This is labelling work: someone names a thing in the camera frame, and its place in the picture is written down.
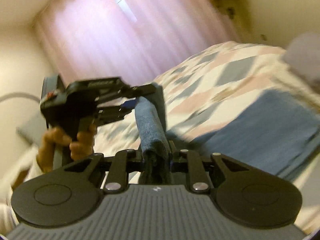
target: sleeve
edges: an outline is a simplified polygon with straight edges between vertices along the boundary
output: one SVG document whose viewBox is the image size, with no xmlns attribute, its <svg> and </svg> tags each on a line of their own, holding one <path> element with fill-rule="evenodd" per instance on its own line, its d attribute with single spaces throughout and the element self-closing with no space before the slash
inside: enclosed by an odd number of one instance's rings
<svg viewBox="0 0 320 240">
<path fill-rule="evenodd" d="M 33 179 L 42 174 L 44 173 L 40 169 L 36 158 L 34 158 L 29 173 L 24 181 Z M 11 197 L 13 191 L 10 185 L 7 185 L 6 192 L 6 198 L 0 200 L 0 234 L 4 236 L 19 224 L 11 206 Z"/>
</svg>

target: ridged gray surface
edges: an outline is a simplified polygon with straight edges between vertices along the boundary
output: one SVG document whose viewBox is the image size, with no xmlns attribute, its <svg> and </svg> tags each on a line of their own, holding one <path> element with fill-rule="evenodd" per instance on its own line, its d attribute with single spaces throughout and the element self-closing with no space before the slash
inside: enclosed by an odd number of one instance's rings
<svg viewBox="0 0 320 240">
<path fill-rule="evenodd" d="M 184 186 L 131 185 L 108 195 L 99 208 L 77 224 L 39 229 L 20 224 L 9 240 L 302 240 L 294 225 L 273 230 L 242 227 L 224 217 L 208 196 Z"/>
</svg>

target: curtain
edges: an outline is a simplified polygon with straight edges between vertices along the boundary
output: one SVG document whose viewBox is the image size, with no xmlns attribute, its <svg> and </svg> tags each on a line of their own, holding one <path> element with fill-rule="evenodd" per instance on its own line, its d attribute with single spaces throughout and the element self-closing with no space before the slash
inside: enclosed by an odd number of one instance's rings
<svg viewBox="0 0 320 240">
<path fill-rule="evenodd" d="M 208 0 L 52 0 L 34 28 L 65 84 L 149 82 L 209 46 L 237 40 Z"/>
</svg>

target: folded blue cloth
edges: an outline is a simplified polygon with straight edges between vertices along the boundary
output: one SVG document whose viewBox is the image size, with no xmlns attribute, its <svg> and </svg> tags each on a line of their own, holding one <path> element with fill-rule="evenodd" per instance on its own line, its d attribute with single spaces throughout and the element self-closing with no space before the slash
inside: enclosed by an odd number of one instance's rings
<svg viewBox="0 0 320 240">
<path fill-rule="evenodd" d="M 191 145 L 289 179 L 320 145 L 319 125 L 319 116 L 289 93 L 266 90 L 231 123 Z"/>
<path fill-rule="evenodd" d="M 141 139 L 142 157 L 148 166 L 139 178 L 142 184 L 169 183 L 169 144 L 165 137 L 165 106 L 163 88 L 157 84 L 156 92 L 137 98 L 135 118 Z"/>
</svg>

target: beige wall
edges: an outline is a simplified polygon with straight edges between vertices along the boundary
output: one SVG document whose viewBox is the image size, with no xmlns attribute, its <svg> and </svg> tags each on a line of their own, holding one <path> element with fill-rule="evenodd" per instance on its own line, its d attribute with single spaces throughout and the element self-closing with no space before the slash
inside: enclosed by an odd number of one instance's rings
<svg viewBox="0 0 320 240">
<path fill-rule="evenodd" d="M 320 0 L 248 0 L 248 4 L 252 19 L 248 42 L 285 48 L 301 33 L 320 33 Z"/>
<path fill-rule="evenodd" d="M 51 73 L 51 66 L 30 29 L 0 30 L 0 96 L 23 91 L 40 97 L 43 78 Z M 28 147 L 16 134 L 16 127 L 38 109 L 36 102 L 22 98 L 0 103 L 0 178 Z"/>
</svg>

